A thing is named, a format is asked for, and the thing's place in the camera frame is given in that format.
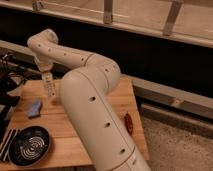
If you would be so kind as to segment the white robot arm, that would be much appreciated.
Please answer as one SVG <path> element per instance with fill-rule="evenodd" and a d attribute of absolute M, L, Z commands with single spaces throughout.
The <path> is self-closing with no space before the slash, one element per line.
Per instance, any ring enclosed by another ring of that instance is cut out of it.
<path fill-rule="evenodd" d="M 58 44 L 46 29 L 28 38 L 43 73 L 58 62 L 70 69 L 60 82 L 59 97 L 97 171 L 151 171 L 106 95 L 120 81 L 119 65 L 97 53 Z"/>

